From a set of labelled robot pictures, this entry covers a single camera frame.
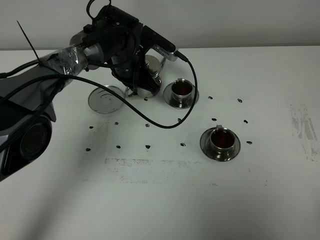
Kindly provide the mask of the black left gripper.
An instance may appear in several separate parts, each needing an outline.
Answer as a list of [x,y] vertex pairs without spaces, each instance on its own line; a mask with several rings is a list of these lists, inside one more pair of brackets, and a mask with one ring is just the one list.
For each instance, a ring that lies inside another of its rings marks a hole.
[[142,23],[115,6],[102,7],[91,20],[91,24],[83,27],[86,70],[107,68],[124,85],[139,85],[141,89],[158,93],[160,86],[143,63]]

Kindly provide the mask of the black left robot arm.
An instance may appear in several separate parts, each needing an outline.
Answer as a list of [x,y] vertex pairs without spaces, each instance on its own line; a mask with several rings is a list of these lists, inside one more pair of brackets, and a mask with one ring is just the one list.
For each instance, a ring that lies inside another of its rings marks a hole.
[[136,17],[104,6],[69,46],[0,75],[0,178],[33,162],[48,147],[56,121],[54,97],[82,71],[103,67],[134,93],[155,96],[146,53],[164,40]]

